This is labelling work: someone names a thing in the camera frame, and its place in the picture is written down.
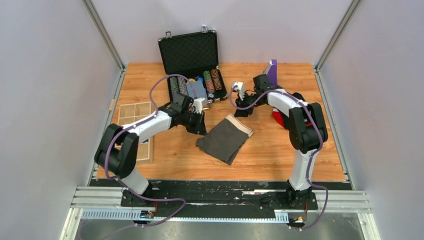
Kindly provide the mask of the grey underwear white waistband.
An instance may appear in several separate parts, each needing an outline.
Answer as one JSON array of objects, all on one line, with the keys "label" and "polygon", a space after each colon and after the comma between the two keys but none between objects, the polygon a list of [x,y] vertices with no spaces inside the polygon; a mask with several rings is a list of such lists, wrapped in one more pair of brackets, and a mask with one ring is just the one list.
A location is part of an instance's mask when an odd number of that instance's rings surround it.
[{"label": "grey underwear white waistband", "polygon": [[253,133],[252,128],[230,113],[206,136],[198,138],[196,146],[204,153],[230,166]]}]

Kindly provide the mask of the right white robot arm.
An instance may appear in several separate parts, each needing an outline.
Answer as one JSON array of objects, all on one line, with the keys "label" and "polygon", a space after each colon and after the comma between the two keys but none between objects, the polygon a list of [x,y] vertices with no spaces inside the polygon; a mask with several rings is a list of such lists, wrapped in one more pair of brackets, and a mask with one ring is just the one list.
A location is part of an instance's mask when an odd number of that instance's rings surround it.
[{"label": "right white robot arm", "polygon": [[282,201],[290,208],[298,209],[312,198],[314,164],[324,142],[328,140],[322,107],[317,102],[308,103],[283,87],[271,84],[266,74],[254,77],[253,83],[252,94],[247,93],[242,82],[232,83],[231,90],[237,93],[237,99],[232,102],[236,108],[235,116],[248,117],[255,107],[268,105],[286,117],[285,127],[295,154],[292,174]]}]

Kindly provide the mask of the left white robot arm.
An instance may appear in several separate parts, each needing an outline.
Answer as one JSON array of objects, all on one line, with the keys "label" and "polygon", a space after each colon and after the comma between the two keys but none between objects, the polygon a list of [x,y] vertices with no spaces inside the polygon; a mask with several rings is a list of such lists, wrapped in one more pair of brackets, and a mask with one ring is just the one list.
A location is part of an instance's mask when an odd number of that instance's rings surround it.
[{"label": "left white robot arm", "polygon": [[203,108],[208,103],[206,98],[194,99],[178,92],[171,102],[158,107],[147,117],[126,125],[110,124],[97,147],[94,162],[133,190],[135,202],[142,207],[149,206],[153,201],[149,181],[136,168],[139,145],[179,125],[189,133],[207,135]]}]

